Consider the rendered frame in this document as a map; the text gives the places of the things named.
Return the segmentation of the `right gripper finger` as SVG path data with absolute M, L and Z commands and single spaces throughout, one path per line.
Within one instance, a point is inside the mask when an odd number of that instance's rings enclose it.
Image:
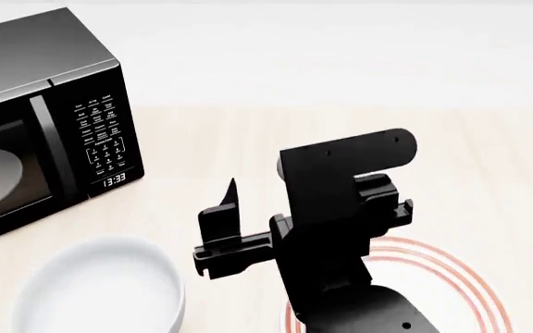
M 219 205 L 202 210 L 198 222 L 203 245 L 241 242 L 240 206 L 235 179 L 231 179 Z
M 389 213 L 398 207 L 399 193 L 387 174 L 353 177 L 361 210 L 366 213 Z

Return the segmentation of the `white plate with red rings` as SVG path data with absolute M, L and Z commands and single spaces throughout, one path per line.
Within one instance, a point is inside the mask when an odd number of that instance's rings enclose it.
M 463 261 L 419 240 L 383 236 L 363 258 L 373 284 L 401 293 L 439 333 L 514 333 L 490 285 Z

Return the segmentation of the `white bowl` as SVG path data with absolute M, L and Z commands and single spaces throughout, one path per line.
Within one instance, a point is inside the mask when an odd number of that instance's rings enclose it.
M 147 240 L 105 237 L 56 254 L 21 289 L 10 333 L 180 333 L 184 279 Z

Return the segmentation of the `black microwave oven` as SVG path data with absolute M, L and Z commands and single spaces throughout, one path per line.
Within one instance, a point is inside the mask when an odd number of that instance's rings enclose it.
M 0 149 L 23 165 L 0 235 L 144 174 L 121 65 L 67 8 L 0 23 Z

